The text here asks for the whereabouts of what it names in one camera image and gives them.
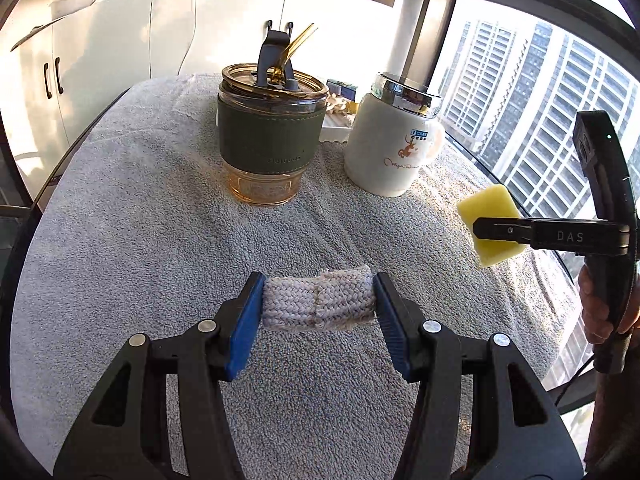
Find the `person right hand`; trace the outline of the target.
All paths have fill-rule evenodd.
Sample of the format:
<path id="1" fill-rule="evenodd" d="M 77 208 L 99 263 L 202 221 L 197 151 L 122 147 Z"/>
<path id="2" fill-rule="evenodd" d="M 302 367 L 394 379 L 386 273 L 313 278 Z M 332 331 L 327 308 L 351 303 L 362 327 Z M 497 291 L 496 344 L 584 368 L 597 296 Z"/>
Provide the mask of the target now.
<path id="1" fill-rule="evenodd" d="M 578 286 L 586 338 L 590 344 L 603 344 L 613 333 L 613 324 L 608 322 L 608 306 L 594 292 L 593 279 L 586 266 L 579 272 Z M 618 326 L 622 334 L 631 332 L 630 348 L 639 345 L 639 304 L 639 280 L 636 280 L 628 307 Z"/>

